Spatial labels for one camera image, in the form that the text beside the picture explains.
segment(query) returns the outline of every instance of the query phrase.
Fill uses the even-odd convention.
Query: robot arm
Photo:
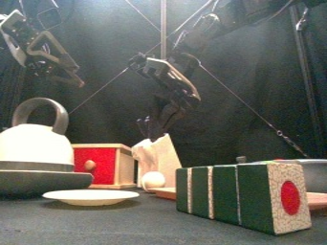
[[[189,82],[193,69],[208,41],[279,13],[292,4],[303,2],[307,8],[327,0],[216,0],[211,12],[204,14],[192,29],[182,31],[166,60],[138,54],[129,60],[129,68],[158,85],[150,115],[137,120],[142,135],[156,141],[173,123],[193,110],[200,97]]]
[[[14,10],[0,18],[0,32],[13,58],[37,77],[81,87],[84,82],[76,75],[74,60],[48,31],[61,23],[54,3],[20,0],[20,4],[26,15]]]
[[[176,65],[180,72],[186,73],[189,77],[193,67],[189,66],[185,54],[200,56],[209,40],[275,16],[300,2],[307,8],[312,8],[327,0],[217,0],[211,12],[197,19],[192,29],[181,32],[168,62]]]

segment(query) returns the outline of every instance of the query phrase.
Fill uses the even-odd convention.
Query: red box
[[[92,189],[134,187],[130,148],[121,144],[74,144],[74,172],[93,175]]]

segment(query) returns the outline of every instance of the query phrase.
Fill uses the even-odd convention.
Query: red circle
[[[300,209],[300,192],[291,181],[285,181],[281,186],[281,203],[283,209],[289,214],[293,215]]]

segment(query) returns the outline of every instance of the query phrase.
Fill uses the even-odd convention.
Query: egg
[[[140,185],[146,192],[152,192],[152,188],[162,188],[164,184],[164,175],[157,171],[146,172],[140,179]]]

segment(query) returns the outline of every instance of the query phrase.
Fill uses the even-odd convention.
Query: striped block
[[[176,209],[237,224],[236,166],[178,168]]]
[[[311,227],[300,165],[273,162],[237,165],[240,225],[267,234]]]

